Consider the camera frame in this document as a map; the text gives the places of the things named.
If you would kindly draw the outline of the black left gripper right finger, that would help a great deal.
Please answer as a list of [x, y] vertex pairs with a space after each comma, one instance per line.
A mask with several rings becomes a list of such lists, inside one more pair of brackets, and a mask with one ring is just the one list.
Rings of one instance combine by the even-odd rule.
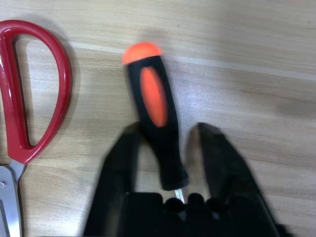
[[217, 127], [198, 124], [205, 177], [214, 203], [214, 237], [277, 237], [275, 218], [244, 158]]

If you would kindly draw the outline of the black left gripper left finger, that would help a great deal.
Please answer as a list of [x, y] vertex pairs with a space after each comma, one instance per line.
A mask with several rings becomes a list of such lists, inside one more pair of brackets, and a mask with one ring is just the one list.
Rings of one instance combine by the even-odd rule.
[[124, 198], [135, 190], [142, 134], [140, 123], [127, 126], [104, 159], [83, 235], [116, 237]]

